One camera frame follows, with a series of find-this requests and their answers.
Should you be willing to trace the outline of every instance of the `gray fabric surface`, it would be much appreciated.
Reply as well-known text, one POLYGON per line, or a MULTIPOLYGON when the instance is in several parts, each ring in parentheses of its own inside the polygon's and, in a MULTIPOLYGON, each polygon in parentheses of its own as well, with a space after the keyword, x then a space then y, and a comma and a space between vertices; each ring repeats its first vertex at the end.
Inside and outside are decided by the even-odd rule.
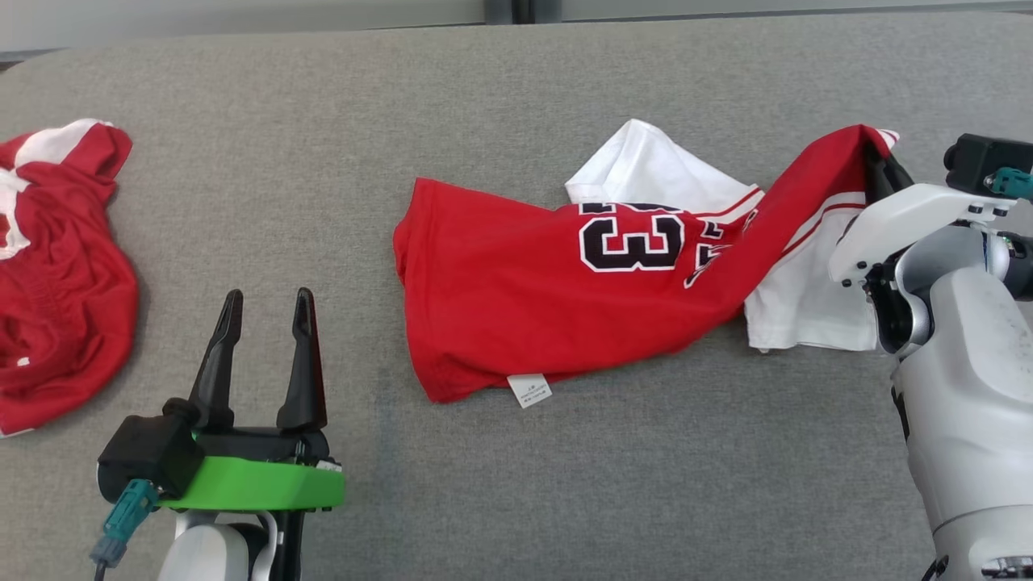
MULTIPOLYGON (((94 459, 123 417, 187 394, 232 287, 238 423, 273 422, 304 284, 348 478, 308 521, 307 579, 917 579, 932 544, 887 357, 760 356, 737 320, 528 410, 501 390, 432 405, 390 235, 418 175, 558 206, 629 117, 765 186, 869 123, 939 182, 962 132, 1033 139, 1031 36, 1011 14, 807 17, 190 38, 14 67, 0 135, 91 116, 135 141, 111 216, 143 297, 118 379, 0 442, 0 578, 88 578, 94 459)), ((156 576, 173 530, 152 519, 109 579, 156 576)))

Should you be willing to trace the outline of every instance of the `red fabric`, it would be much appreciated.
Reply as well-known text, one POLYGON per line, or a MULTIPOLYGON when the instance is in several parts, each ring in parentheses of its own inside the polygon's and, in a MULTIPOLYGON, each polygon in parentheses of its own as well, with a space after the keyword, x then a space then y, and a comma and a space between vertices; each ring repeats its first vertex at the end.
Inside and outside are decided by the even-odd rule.
MULTIPOLYGON (((592 205, 550 211, 418 179, 394 242, 409 350, 428 397, 455 401, 512 374, 556 380, 684 348, 734 316, 826 197, 865 189, 870 143, 888 155, 878 131, 860 125, 813 143, 754 212, 719 226, 720 240, 707 238, 706 218, 685 212, 620 204, 611 214, 585 213, 592 205), (655 216, 684 224, 669 269, 598 271, 586 262, 586 228, 600 217, 662 249, 655 216), (687 286, 700 245, 719 254, 687 286)), ((621 239, 606 239, 607 251, 621 250, 621 239)))
MULTIPOLYGON (((37 146, 51 139, 39 135, 37 146)), ((0 435, 39 427, 100 391, 128 359, 136 326, 136 277, 104 213, 129 137, 92 122, 63 159, 14 167, 29 136, 0 145, 0 173, 28 182, 13 222, 29 240, 0 259, 0 435)))

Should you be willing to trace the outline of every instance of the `black cable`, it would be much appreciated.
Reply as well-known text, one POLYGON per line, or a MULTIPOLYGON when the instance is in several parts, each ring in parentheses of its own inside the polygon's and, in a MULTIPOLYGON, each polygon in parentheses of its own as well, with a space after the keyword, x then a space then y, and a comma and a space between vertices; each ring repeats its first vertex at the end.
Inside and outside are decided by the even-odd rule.
POLYGON ((929 565, 929 571, 926 575, 921 576, 921 581, 933 581, 933 576, 936 575, 936 565, 940 564, 940 559, 933 559, 933 564, 929 565))

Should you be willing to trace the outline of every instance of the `white clothing tag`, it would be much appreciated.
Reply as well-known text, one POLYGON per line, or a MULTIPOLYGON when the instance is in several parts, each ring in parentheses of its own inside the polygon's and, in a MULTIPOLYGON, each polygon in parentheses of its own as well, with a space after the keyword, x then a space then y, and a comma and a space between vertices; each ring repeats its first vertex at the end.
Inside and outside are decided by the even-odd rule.
POLYGON ((525 409, 553 395, 553 390, 549 389, 549 381, 541 373, 510 375, 506 380, 509 381, 520 406, 525 409))

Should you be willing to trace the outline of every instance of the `clothing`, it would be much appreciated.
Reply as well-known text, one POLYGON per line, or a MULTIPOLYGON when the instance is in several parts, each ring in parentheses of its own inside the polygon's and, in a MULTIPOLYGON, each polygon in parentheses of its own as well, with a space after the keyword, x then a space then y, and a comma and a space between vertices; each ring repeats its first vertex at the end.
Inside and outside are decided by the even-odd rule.
POLYGON ((847 127, 805 150, 766 194, 692 214, 586 203, 550 211, 418 179, 395 232, 416 375, 433 401, 555 381, 672 353, 733 316, 796 231, 863 190, 881 134, 847 127))
MULTIPOLYGON (((893 131, 876 131, 887 148, 899 139, 893 131)), ((632 119, 567 181, 566 189, 575 204, 646 202, 698 214, 732 206, 756 186, 740 183, 660 129, 632 119)), ((875 312, 865 292, 857 285, 844 288, 828 278, 836 243, 865 207, 864 182, 838 189, 800 225, 782 257, 746 298, 750 346, 876 347, 875 312)))
POLYGON ((0 144, 0 437, 75 409, 129 357, 136 277, 104 207, 131 147, 94 119, 0 144))

